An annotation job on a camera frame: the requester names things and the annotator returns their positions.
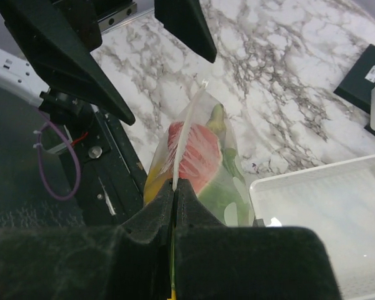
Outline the purple toy eggplant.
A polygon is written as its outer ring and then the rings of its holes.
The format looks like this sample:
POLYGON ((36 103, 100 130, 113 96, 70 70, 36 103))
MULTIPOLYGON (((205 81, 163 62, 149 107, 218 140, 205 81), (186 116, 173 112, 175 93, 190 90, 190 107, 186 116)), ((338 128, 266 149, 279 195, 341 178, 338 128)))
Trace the purple toy eggplant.
POLYGON ((206 123, 206 127, 219 137, 226 133, 225 114, 224 106, 218 103, 213 107, 210 118, 206 123))

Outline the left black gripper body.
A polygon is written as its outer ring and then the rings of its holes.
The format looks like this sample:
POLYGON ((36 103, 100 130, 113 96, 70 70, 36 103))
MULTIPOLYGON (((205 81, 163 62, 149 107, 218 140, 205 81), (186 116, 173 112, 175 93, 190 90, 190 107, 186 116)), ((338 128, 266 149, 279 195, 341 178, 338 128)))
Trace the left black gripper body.
POLYGON ((102 33, 137 13, 134 1, 60 0, 51 2, 59 9, 89 50, 103 42, 102 33))

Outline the green toy citrus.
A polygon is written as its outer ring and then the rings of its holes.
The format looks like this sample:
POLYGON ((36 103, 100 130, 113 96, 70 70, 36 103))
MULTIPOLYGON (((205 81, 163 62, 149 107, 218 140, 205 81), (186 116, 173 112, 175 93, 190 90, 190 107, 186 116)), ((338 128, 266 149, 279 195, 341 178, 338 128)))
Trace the green toy citrus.
POLYGON ((238 152, 232 147, 221 152, 222 165, 213 180, 199 193, 198 199, 224 225, 251 226, 254 209, 240 170, 238 152))

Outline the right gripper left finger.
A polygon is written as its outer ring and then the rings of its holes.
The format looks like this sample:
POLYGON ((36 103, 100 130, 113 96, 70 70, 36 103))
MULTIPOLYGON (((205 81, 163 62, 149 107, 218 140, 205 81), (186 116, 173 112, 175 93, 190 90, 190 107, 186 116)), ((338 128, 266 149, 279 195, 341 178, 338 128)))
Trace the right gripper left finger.
POLYGON ((120 226, 0 229, 0 299, 169 299, 174 191, 120 226))

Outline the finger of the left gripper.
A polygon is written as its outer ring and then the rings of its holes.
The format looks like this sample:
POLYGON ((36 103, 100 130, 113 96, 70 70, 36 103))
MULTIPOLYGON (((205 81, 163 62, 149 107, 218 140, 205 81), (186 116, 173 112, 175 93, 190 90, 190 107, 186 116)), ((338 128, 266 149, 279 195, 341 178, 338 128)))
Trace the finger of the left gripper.
POLYGON ((128 125, 135 117, 63 13, 50 1, 0 1, 4 23, 37 75, 128 125))
POLYGON ((197 0, 155 0, 155 18, 189 49, 210 63, 217 49, 197 0))

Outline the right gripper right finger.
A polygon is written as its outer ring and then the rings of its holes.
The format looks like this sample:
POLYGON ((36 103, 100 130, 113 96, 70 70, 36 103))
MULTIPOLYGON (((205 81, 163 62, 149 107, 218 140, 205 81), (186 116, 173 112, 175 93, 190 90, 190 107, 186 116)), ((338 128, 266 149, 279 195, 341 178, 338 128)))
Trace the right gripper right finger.
POLYGON ((190 182, 175 192, 178 299, 341 299, 326 248, 305 227, 227 227, 190 182))

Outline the yellow toy bell pepper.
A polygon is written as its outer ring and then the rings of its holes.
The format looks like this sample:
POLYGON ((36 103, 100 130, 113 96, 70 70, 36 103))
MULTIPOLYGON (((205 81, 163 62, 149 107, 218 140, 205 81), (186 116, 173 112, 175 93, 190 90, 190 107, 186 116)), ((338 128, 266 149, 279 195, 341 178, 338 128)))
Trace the yellow toy bell pepper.
POLYGON ((170 170, 162 171, 163 164, 161 162, 153 166, 147 175, 144 185, 143 199, 144 205, 149 204, 158 194, 164 182, 172 178, 170 170))

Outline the toy watermelon slice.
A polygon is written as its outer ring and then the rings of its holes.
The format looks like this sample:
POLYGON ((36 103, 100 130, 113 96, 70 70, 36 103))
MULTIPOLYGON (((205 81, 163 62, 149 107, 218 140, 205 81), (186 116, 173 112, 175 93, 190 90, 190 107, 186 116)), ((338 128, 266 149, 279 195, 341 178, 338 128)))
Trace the toy watermelon slice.
POLYGON ((179 163, 178 176, 190 181, 199 199, 216 193, 222 160, 219 138, 206 126, 193 123, 179 163))

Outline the clear polka dot zip bag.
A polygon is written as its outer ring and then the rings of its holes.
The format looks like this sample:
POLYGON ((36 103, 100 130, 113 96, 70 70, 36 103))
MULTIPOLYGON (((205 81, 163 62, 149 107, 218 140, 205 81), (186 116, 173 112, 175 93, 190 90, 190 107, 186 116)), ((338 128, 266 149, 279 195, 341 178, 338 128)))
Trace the clear polka dot zip bag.
POLYGON ((226 109, 203 81, 165 130, 144 185, 149 204, 165 181, 187 179, 198 201, 229 227, 252 226, 255 212, 226 109))

